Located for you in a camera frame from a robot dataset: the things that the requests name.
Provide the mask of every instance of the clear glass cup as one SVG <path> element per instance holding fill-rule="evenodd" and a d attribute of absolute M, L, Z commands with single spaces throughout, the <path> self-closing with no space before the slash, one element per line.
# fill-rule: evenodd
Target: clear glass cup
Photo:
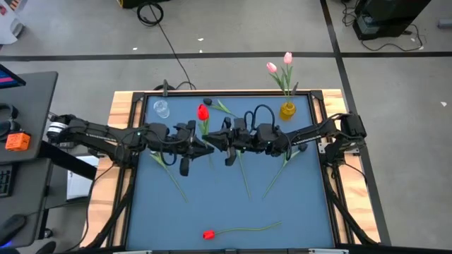
<path fill-rule="evenodd" d="M 157 115 L 163 119 L 170 116 L 170 108 L 168 107 L 168 102 L 164 101 L 163 99 L 154 103 L 154 110 Z"/>

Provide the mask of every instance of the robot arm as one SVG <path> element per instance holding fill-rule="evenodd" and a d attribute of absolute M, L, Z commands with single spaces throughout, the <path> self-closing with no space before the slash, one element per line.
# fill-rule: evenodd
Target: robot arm
<path fill-rule="evenodd" d="M 213 147 L 205 145 L 195 135 L 196 122 L 178 123 L 176 134 L 162 123 L 147 123 L 139 128 L 118 129 L 79 119 L 74 115 L 53 116 L 47 131 L 51 143 L 77 142 L 104 153 L 118 165 L 132 167 L 133 158 L 144 149 L 173 155 L 181 155 L 180 174 L 188 176 L 189 160 L 208 155 Z"/>
<path fill-rule="evenodd" d="M 341 131 L 336 128 L 335 121 L 340 121 Z M 361 118 L 356 114 L 336 114 L 325 121 L 307 126 L 290 133 L 283 133 L 274 123 L 262 123 L 248 131 L 246 119 L 235 119 L 232 127 L 230 118 L 226 117 L 222 129 L 203 135 L 203 139 L 220 151 L 227 152 L 227 166 L 234 163 L 237 150 L 240 152 L 265 152 L 273 157 L 286 153 L 290 158 L 291 147 L 320 138 L 335 138 L 335 142 L 326 146 L 328 163 L 343 159 L 346 150 L 364 144 L 367 136 Z"/>

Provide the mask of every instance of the computer monitor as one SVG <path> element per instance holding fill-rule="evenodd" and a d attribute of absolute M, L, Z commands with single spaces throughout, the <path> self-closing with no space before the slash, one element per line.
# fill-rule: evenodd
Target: computer monitor
<path fill-rule="evenodd" d="M 25 85 L 25 81 L 0 64 L 0 89 Z"/>

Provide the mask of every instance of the power cord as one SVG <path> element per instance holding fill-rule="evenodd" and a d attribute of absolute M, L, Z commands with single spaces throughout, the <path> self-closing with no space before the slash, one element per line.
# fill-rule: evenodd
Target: power cord
<path fill-rule="evenodd" d="M 354 166 L 352 166 L 352 165 L 350 165 L 350 164 L 347 164 L 347 163 L 344 163 L 344 165 L 347 166 L 347 167 L 349 167 L 349 168 L 351 168 L 351 169 L 354 169 L 354 170 L 357 171 L 357 172 L 359 172 L 359 173 L 362 175 L 362 177 L 364 177 L 364 182 L 365 182 L 366 185 L 367 185 L 367 177 L 366 177 L 366 175 L 365 175 L 364 173 L 362 173 L 361 170 L 359 170 L 359 169 L 355 168 Z"/>
<path fill-rule="evenodd" d="M 44 212 L 45 210 L 50 210 L 50 209 L 54 209 L 54 208 L 58 208 L 58 207 L 66 207 L 66 206 L 69 206 L 69 205 L 83 204 L 83 203 L 86 203 L 86 202 L 87 202 L 87 200 L 85 200 L 85 199 L 83 199 L 82 201 L 77 201 L 77 202 L 67 202 L 67 203 L 64 203 L 64 204 L 61 204 L 61 205 L 55 205 L 55 206 L 52 206 L 52 207 L 49 207 L 49 208 L 46 208 L 46 209 L 38 210 L 36 212 L 31 212 L 31 213 L 27 214 L 26 217 L 34 215 L 34 214 L 37 214 L 38 212 Z"/>
<path fill-rule="evenodd" d="M 153 15 L 154 15 L 155 21 L 150 21 L 150 20 L 148 20 L 146 17 L 143 17 L 143 16 L 141 15 L 141 11 L 142 11 L 143 8 L 146 7 L 146 6 L 149 6 L 150 11 L 152 11 L 152 13 L 153 13 Z M 153 6 L 156 7 L 157 10 L 159 10 L 159 12 L 160 12 L 160 17 L 159 17 L 159 18 L 157 18 L 157 16 L 155 15 L 155 12 L 154 12 L 154 10 L 153 10 Z M 147 26 L 147 27 L 153 27 L 153 26 L 158 25 L 158 27 L 159 27 L 160 30 L 162 31 L 163 36 L 165 36 L 165 39 L 167 40 L 168 45 L 169 45 L 169 47 L 171 48 L 172 53 L 174 54 L 175 59 L 177 60 L 177 62 L 178 62 L 179 65 L 181 66 L 182 70 L 184 71 L 185 76 L 186 76 L 186 79 L 187 79 L 188 81 L 184 81 L 184 82 L 180 83 L 180 84 L 177 86 L 176 90 L 178 90 L 178 88 L 181 87 L 183 84 L 189 84 L 189 85 L 190 85 L 190 90 L 196 90 L 196 86 L 190 81 L 189 74 L 187 74 L 187 72 L 186 72 L 184 66 L 182 65 L 181 61 L 179 60 L 179 57 L 177 57 L 177 54 L 176 54 L 176 52 L 175 52 L 175 50 L 174 50 L 174 47 L 172 46 L 172 44 L 171 44 L 171 42 L 170 42 L 170 39 L 168 39 L 168 36 L 166 35 L 165 31 L 163 30 L 162 26 L 160 25 L 160 22 L 163 20 L 163 8 L 162 8 L 159 4 L 157 4 L 157 3 L 155 3 L 155 2 L 147 1 L 147 2 L 142 3 L 142 4 L 140 4 L 140 5 L 138 6 L 138 8 L 136 9 L 136 15 L 138 16 L 138 19 L 140 20 L 140 22 L 141 22 L 143 25 Z"/>
<path fill-rule="evenodd" d="M 91 183 L 90 191 L 89 191 L 89 194 L 88 194 L 88 200 L 91 200 L 91 195 L 93 194 L 93 188 L 94 188 L 94 185 L 95 185 L 96 181 L 99 180 L 103 175 L 105 175 L 110 169 L 112 169 L 113 166 L 114 166 L 114 163 L 112 163 L 110 168 L 108 168 L 104 173 L 100 174 L 100 176 L 98 176 L 96 179 L 94 179 L 94 181 Z M 89 220 L 88 220 L 88 209 L 89 209 L 89 207 L 90 206 L 86 207 L 86 228 L 85 228 L 85 233 L 83 233 L 82 239 L 79 242 L 77 242 L 76 245 L 70 247 L 69 249 L 65 250 L 64 252 L 69 252 L 69 251 L 73 250 L 74 248 L 77 248 L 77 246 L 79 246 L 83 242 L 83 240 L 85 240 L 86 235 L 88 234 L 88 229 L 90 228 L 90 223 L 89 223 Z"/>
<path fill-rule="evenodd" d="M 361 41 L 361 44 L 362 44 L 362 46 L 364 46 L 366 49 L 368 49 L 368 50 L 370 50 L 370 51 L 372 51 L 372 52 L 377 52 L 378 50 L 383 49 L 383 48 L 386 47 L 386 46 L 394 46 L 394 47 L 400 49 L 400 50 L 403 51 L 403 52 L 411 52 L 411 51 L 414 51 L 414 50 L 418 50 L 418 49 L 420 49 L 420 48 L 422 48 L 422 47 L 424 46 L 424 43 L 422 43 L 422 40 L 421 40 L 420 35 L 419 35 L 419 29 L 417 28 L 417 26 L 414 25 L 414 24 L 411 24 L 410 26 L 415 27 L 415 29 L 416 29 L 416 38 L 417 38 L 417 41 L 419 41 L 419 44 L 420 44 L 418 47 L 416 47 L 416 48 L 414 48 L 414 49 L 403 49 L 402 47 L 400 47 L 400 46 L 398 46 L 397 44 L 394 44 L 394 43 L 386 43 L 386 44 L 382 45 L 381 47 L 379 47 L 378 49 L 371 49 L 371 48 L 369 48 L 368 46 L 366 46 L 366 45 L 364 44 L 364 41 L 363 41 L 363 40 Z"/>
<path fill-rule="evenodd" d="M 346 27 L 353 25 L 353 23 L 354 23 L 354 21 L 357 19 L 357 17 L 356 17 L 355 15 L 353 15 L 352 12 L 349 13 L 348 11 L 349 11 L 349 10 L 354 11 L 354 10 L 356 9 L 356 7 L 358 6 L 358 4 L 359 4 L 359 0 L 356 1 L 354 7 L 347 7 L 347 4 L 345 4 L 344 0 L 341 0 L 340 2 L 341 2 L 341 3 L 343 4 L 343 6 L 345 7 L 344 10 L 342 11 L 342 14 L 344 14 L 344 16 L 343 16 L 343 18 L 342 18 L 342 23 L 343 23 Z M 348 16 L 352 17 L 353 19 L 347 21 L 347 17 L 348 17 Z"/>
<path fill-rule="evenodd" d="M 348 7 L 347 4 L 344 2 L 344 0 L 341 0 L 340 2 L 341 2 L 342 5 L 344 6 L 344 9 L 343 9 L 343 11 L 342 11 L 342 13 L 344 14 L 344 16 L 342 17 L 342 23 L 344 24 L 345 27 L 349 27 L 349 26 L 353 25 L 353 23 L 356 21 L 357 16 L 353 15 L 351 12 L 348 12 L 348 11 L 353 11 L 353 10 L 355 10 L 356 7 L 358 6 L 360 0 L 357 0 L 357 1 L 355 2 L 355 6 L 354 6 L 354 7 Z M 348 17 L 348 16 L 352 17 L 352 20 L 347 20 L 347 17 Z M 420 44 L 418 47 L 416 47 L 416 48 L 414 48 L 414 49 L 403 49 L 402 47 L 400 47 L 400 46 L 398 46 L 397 44 L 394 44 L 394 43 L 386 43 L 386 44 L 382 45 L 381 47 L 379 47 L 379 48 L 377 48 L 377 49 L 372 49 L 372 48 L 368 47 L 368 46 L 364 43 L 364 40 L 361 40 L 361 44 L 362 44 L 362 46 L 364 46 L 366 49 L 368 49 L 368 50 L 370 50 L 370 51 L 372 51 L 372 52 L 377 52 L 378 50 L 383 49 L 383 48 L 386 47 L 386 46 L 394 46 L 394 47 L 397 47 L 398 49 L 400 49 L 400 50 L 403 51 L 403 52 L 411 52 L 411 51 L 414 51 L 414 50 L 418 50 L 418 49 L 420 49 L 420 48 L 422 48 L 422 47 L 424 46 L 424 43 L 422 42 L 422 40 L 421 40 L 421 38 L 420 38 L 421 35 L 419 34 L 419 29 L 418 29 L 417 26 L 414 25 L 414 24 L 410 24 L 409 26 L 415 27 L 415 29 L 416 29 L 416 38 L 417 38 L 417 41 L 419 41 L 419 44 Z M 411 31 L 409 31 L 409 30 L 406 30 L 405 32 L 402 33 L 402 35 L 411 35 L 412 33 L 413 33 L 413 32 L 411 32 Z"/>

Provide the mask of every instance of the black floor stripe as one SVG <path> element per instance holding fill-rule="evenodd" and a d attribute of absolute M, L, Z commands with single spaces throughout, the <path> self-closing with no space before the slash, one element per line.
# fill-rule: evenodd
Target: black floor stripe
<path fill-rule="evenodd" d="M 285 52 L 223 52 L 223 53 L 182 53 L 180 59 L 229 59 L 281 57 Z M 342 58 L 404 58 L 404 57 L 452 57 L 452 52 L 345 52 Z M 293 57 L 337 58 L 334 52 L 293 52 Z M 105 61 L 105 60 L 151 60 L 174 59 L 173 54 L 103 54 L 103 55 L 62 55 L 62 56 L 0 56 L 0 61 Z"/>
<path fill-rule="evenodd" d="M 452 52 L 348 52 L 340 55 L 346 58 L 451 57 Z"/>
<path fill-rule="evenodd" d="M 326 4 L 326 0 L 320 0 L 322 5 L 323 16 L 325 17 L 326 27 L 328 29 L 328 34 L 330 35 L 331 46 L 333 47 L 334 58 L 338 65 L 340 80 L 342 81 L 343 90 L 345 94 L 345 99 L 347 101 L 348 109 L 357 113 L 355 100 L 353 99 L 352 88 L 348 82 L 347 71 L 345 70 L 344 61 L 340 55 L 340 49 L 338 40 L 336 38 L 336 33 L 334 31 L 333 22 L 331 21 L 330 12 Z"/>
<path fill-rule="evenodd" d="M 179 59 L 227 59 L 283 57 L 285 52 L 224 52 L 224 53 L 180 53 Z M 293 57 L 333 58 L 333 52 L 293 52 Z M 174 59 L 173 54 L 104 54 L 66 56 L 0 56 L 0 61 L 98 61 L 98 60 L 143 60 Z"/>
<path fill-rule="evenodd" d="M 335 55 L 335 60 L 338 65 L 340 80 L 342 81 L 343 91 L 345 94 L 345 99 L 347 101 L 348 109 L 357 113 L 355 100 L 353 99 L 352 89 L 347 76 L 347 71 L 345 70 L 344 61 L 340 53 L 339 44 L 336 38 L 336 33 L 334 31 L 333 22 L 331 21 L 330 11 L 328 10 L 328 5 L 326 0 L 320 0 L 323 16 L 325 17 L 326 27 L 328 28 L 328 34 L 331 40 L 331 46 L 333 47 L 333 52 Z M 371 206 L 374 211 L 374 216 L 376 220 L 376 226 L 379 231 L 380 241 L 385 245 L 390 245 L 391 240 L 389 238 L 388 227 L 386 225 L 386 220 L 383 214 L 383 208 L 381 206 L 381 201 L 379 197 L 379 192 L 376 188 L 376 182 L 374 177 L 374 172 L 372 171 L 371 162 L 369 158 L 369 152 L 367 148 L 360 149 L 360 155 L 362 160 L 362 166 L 364 173 L 367 178 L 367 188 L 369 190 L 369 197 L 371 200 Z"/>

